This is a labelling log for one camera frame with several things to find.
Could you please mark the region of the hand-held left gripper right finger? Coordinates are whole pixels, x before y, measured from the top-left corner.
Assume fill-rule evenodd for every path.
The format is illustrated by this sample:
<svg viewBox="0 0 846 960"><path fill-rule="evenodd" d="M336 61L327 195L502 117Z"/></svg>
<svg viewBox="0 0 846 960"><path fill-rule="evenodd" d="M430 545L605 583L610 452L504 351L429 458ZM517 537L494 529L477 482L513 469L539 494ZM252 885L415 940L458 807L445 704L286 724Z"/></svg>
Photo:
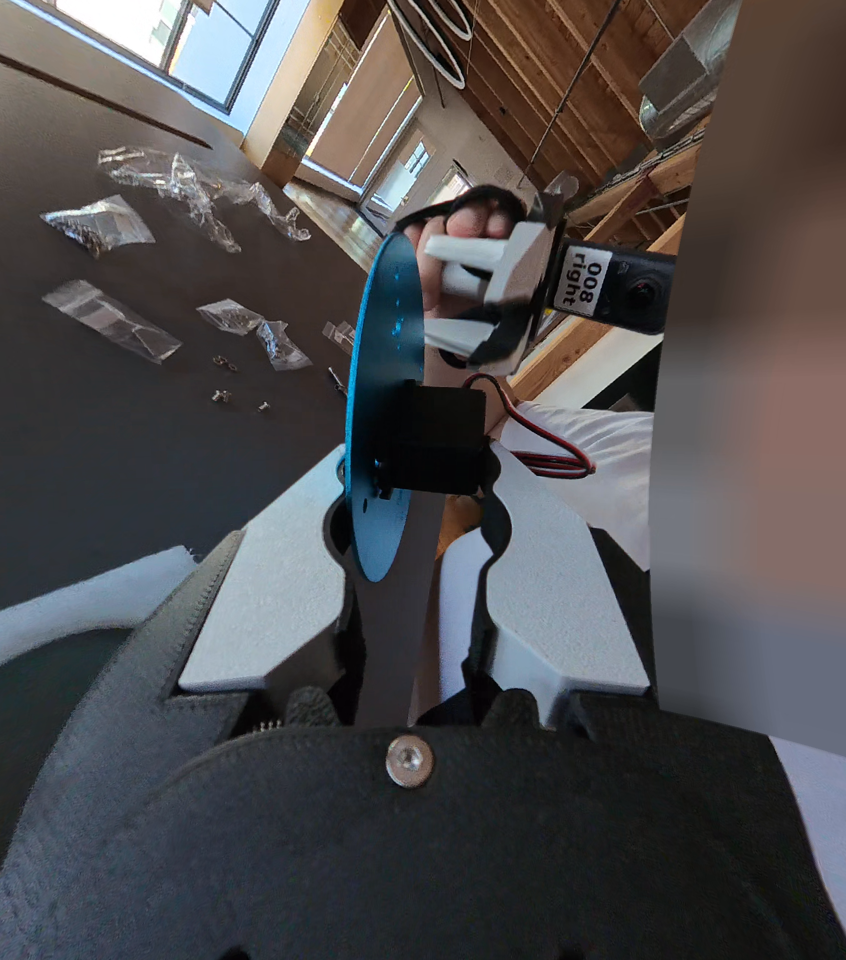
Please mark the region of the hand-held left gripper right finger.
<svg viewBox="0 0 846 960"><path fill-rule="evenodd" d="M466 676L525 690L556 728L571 696L641 696L649 676L584 519L498 441L487 451Z"/></svg>

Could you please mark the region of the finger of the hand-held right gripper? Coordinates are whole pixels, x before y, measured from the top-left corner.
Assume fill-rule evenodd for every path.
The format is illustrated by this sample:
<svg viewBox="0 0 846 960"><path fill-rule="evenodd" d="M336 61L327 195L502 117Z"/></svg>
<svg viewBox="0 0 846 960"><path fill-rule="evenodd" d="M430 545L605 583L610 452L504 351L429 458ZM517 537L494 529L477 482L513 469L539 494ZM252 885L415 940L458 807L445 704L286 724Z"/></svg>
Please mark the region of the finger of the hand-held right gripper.
<svg viewBox="0 0 846 960"><path fill-rule="evenodd" d="M536 312L530 300L479 304L451 318L427 312L427 364L508 376L529 354Z"/></svg>
<svg viewBox="0 0 846 960"><path fill-rule="evenodd" d="M525 220L518 223L506 241L501 259L501 303L530 303L546 285L550 261L565 232L565 221Z"/></svg>

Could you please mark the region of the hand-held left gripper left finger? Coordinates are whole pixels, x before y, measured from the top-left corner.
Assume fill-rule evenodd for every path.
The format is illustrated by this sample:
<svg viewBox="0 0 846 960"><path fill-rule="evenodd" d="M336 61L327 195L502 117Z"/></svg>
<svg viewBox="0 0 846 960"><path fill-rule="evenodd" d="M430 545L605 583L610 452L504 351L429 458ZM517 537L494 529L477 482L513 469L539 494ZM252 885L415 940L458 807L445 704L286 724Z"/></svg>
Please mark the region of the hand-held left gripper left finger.
<svg viewBox="0 0 846 960"><path fill-rule="evenodd" d="M329 693L343 678L346 573L327 540L343 457L333 448L243 527L179 676L183 693L261 692L284 715L297 690Z"/></svg>

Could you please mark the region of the blue round metal plate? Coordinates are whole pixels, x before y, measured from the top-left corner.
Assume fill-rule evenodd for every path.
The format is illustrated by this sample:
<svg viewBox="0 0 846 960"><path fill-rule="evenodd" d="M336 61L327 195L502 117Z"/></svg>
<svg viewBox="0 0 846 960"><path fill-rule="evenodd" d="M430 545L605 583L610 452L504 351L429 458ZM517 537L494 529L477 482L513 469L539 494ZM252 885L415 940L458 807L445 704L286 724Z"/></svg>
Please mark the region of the blue round metal plate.
<svg viewBox="0 0 846 960"><path fill-rule="evenodd" d="M405 385L424 378L424 308L416 252L401 232L382 242L357 318L347 388L345 498L363 577L381 582L400 547L412 493L389 465Z"/></svg>

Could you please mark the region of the black servo motor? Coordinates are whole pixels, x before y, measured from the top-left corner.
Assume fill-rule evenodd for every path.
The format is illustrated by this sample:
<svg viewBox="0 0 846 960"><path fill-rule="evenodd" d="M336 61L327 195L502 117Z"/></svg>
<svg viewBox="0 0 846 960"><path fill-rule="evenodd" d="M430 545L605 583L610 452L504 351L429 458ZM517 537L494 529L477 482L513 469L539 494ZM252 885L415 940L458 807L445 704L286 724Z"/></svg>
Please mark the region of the black servo motor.
<svg viewBox="0 0 846 960"><path fill-rule="evenodd" d="M371 440L376 494L399 491L452 497L478 493L486 470L487 395L473 387L408 380L383 407Z"/></svg>

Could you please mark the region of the person's right forearm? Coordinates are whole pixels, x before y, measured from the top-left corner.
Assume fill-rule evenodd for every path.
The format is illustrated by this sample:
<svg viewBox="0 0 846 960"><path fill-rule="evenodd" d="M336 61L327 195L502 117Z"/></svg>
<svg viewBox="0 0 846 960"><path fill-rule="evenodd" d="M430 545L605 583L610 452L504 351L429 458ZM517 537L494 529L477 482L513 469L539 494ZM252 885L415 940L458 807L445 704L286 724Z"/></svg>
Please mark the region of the person's right forearm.
<svg viewBox="0 0 846 960"><path fill-rule="evenodd" d="M494 441L501 439L501 434L509 420L509 407L518 407L518 398L515 396L507 377L494 377L497 384L492 386L486 380L480 380L475 388L486 394L485 433Z"/></svg>

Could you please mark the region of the dark grey desk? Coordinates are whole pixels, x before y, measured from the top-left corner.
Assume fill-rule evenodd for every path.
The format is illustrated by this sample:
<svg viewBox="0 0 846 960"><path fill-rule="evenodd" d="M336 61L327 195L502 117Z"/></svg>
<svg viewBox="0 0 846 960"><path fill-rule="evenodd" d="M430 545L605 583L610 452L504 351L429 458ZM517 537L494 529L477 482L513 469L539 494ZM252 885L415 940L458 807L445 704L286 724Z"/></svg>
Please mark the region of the dark grey desk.
<svg viewBox="0 0 846 960"><path fill-rule="evenodd" d="M0 610L166 548L205 554L343 440L328 367L346 358L322 331L356 321L366 270L320 229L293 242L227 203L241 252L225 252L181 202L112 182L96 158L120 146L260 175L181 96L0 2ZM113 195L155 244L93 258L40 219ZM75 280L176 337L177 353L150 363L42 302ZM196 312L227 299L285 322L312 366L274 371L257 335Z"/></svg>

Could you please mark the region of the person's right hand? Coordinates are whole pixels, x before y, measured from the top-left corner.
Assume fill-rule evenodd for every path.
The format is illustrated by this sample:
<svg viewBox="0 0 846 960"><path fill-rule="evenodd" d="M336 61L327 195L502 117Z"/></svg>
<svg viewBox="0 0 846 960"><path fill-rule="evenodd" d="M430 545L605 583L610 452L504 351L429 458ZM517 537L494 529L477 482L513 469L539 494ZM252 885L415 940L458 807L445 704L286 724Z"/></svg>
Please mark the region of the person's right hand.
<svg viewBox="0 0 846 960"><path fill-rule="evenodd" d="M470 298L443 291L442 277L445 263L427 253L429 240L434 236L456 238L507 239L515 221L495 200L471 201L452 215L429 217L424 222L408 225L404 234L414 248L420 276L424 317L455 318L475 308Z"/></svg>

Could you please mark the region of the person in white shirt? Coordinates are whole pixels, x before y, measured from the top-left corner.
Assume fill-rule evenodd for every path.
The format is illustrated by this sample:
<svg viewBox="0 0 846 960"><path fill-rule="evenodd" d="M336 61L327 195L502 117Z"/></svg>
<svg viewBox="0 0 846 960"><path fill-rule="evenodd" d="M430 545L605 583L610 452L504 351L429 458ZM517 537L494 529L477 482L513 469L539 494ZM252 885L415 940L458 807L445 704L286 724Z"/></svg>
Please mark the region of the person in white shirt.
<svg viewBox="0 0 846 960"><path fill-rule="evenodd" d="M654 415L525 403L502 444L649 570ZM559 725L534 697L466 676L480 527L443 554L441 697L419 718L432 744L433 817L472 912L477 958L846 958L846 756L774 736L697 681L713 666L711 614L684 612L658 577L648 695L578 692Z"/></svg>

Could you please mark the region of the black ceiling pipe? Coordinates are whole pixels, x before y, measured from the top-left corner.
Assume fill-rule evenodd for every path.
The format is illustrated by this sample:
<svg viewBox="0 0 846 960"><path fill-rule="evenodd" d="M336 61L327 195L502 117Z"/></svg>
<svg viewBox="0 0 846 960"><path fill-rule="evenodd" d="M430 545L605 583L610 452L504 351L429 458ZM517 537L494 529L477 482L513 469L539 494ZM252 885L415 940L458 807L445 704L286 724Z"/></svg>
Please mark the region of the black ceiling pipe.
<svg viewBox="0 0 846 960"><path fill-rule="evenodd" d="M560 133L592 170L597 183L624 158L626 102L601 65L599 48L620 2L529 2L524 51L535 69L526 79L548 125L534 154L530 170L549 139Z"/></svg>

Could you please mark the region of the small crumpled clear bag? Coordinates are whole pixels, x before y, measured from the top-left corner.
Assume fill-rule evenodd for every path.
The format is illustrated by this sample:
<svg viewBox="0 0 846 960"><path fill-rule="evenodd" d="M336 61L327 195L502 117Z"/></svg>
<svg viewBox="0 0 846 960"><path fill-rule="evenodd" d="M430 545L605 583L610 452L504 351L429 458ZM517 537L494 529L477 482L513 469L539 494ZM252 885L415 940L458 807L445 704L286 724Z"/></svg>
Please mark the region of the small crumpled clear bag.
<svg viewBox="0 0 846 960"><path fill-rule="evenodd" d="M263 320L256 328L269 363L277 373L296 372L312 366L312 362L287 332L287 323L280 320Z"/></svg>

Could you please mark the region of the white foam sheet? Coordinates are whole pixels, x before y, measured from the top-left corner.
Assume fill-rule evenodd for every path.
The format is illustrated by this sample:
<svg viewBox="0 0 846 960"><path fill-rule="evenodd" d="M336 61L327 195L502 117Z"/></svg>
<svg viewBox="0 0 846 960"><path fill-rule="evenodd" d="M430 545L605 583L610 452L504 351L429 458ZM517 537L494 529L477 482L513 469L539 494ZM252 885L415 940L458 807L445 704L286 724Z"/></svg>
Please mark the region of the white foam sheet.
<svg viewBox="0 0 846 960"><path fill-rule="evenodd" d="M51 642L137 627L196 567L176 546L1 609L0 666Z"/></svg>

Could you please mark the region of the small clear bag with screws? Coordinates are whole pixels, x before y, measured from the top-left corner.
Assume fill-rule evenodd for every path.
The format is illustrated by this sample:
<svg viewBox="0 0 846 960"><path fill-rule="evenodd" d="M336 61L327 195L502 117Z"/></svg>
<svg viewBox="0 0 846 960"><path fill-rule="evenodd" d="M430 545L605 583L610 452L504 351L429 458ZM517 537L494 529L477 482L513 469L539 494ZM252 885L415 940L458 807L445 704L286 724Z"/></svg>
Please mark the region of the small clear bag with screws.
<svg viewBox="0 0 846 960"><path fill-rule="evenodd" d="M259 333L265 318L231 299L199 306L197 314L212 328L223 333L247 337Z"/></svg>

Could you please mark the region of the crumpled clear plastic bag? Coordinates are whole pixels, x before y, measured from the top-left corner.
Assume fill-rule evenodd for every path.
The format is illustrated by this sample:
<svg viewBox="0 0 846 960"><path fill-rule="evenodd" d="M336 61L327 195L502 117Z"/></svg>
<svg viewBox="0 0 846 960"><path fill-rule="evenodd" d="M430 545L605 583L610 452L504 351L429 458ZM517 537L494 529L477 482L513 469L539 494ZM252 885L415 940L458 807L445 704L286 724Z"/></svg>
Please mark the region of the crumpled clear plastic bag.
<svg viewBox="0 0 846 960"><path fill-rule="evenodd" d="M241 246L217 216L217 205L223 202L258 210L290 241L311 238L310 231L297 224L299 210L293 207L282 214L259 182L228 178L179 152L120 146L100 150L96 163L120 185L149 188L163 199L182 203L190 221L228 254L239 254Z"/></svg>

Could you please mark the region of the silver air duct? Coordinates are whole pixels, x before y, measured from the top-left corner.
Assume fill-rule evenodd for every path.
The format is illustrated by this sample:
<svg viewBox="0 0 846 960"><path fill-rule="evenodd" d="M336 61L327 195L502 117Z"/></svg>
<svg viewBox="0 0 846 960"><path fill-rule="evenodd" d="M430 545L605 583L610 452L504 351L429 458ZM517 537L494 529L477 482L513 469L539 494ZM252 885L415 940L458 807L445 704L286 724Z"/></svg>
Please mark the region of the silver air duct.
<svg viewBox="0 0 846 960"><path fill-rule="evenodd" d="M709 1L640 82L640 125L658 150L708 115L717 98L741 1Z"/></svg>

